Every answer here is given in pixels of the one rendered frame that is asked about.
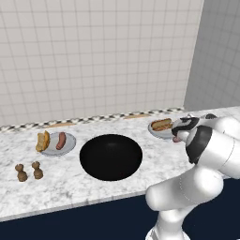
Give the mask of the large black bowl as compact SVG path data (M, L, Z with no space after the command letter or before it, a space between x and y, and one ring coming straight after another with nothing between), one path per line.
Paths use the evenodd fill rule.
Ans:
M141 166L143 151L127 136L104 134L84 144L80 150L83 169L101 181L120 181Z

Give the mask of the brown wooden shaker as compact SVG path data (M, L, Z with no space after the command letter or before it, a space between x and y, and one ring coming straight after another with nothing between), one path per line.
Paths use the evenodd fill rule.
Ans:
M40 163L35 161L32 163L32 168L34 169L34 176L37 180L43 177L43 171L40 169Z
M17 164L15 166L15 170L18 172L17 177L20 182L24 182L27 180L28 176L27 176L27 173L23 170L22 164Z

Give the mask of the yellow-brown bun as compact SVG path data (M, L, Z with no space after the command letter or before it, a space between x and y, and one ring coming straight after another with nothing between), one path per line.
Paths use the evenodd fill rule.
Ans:
M50 144L50 133L45 131L44 133L39 133L37 135L37 145L36 150L38 152L45 151Z
M172 125L173 125L172 119L171 118L166 118L166 119L156 120L156 121L152 122L151 123L151 128L154 131L161 131L161 130L171 128Z

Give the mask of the dark blue counter cabinet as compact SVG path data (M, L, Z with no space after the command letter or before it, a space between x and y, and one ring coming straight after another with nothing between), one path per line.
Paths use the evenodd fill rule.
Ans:
M144 240L158 214L143 196L0 223L0 240ZM240 180L226 179L213 201L194 208L183 229L191 240L240 239Z

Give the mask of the grey plate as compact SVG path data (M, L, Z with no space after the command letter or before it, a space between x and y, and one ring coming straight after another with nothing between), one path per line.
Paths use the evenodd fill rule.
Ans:
M59 133L51 133L50 144L46 150L41 152L41 154L47 157L60 157L69 153L76 145L76 138L73 135L66 133L66 143L60 150L57 150L56 145L58 144L58 140Z
M171 139L173 137L172 130L170 128L167 128L167 129L164 129L164 130L160 130L160 131L155 131L155 130L153 130L152 125L149 124L148 125L148 130L156 138L169 140L169 139Z

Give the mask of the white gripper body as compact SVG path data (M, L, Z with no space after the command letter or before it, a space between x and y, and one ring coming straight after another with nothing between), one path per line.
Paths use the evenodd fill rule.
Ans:
M177 119L172 123L173 137L178 137L182 140L181 142L184 142L189 132L198 125L199 121L200 119L198 117L191 115Z

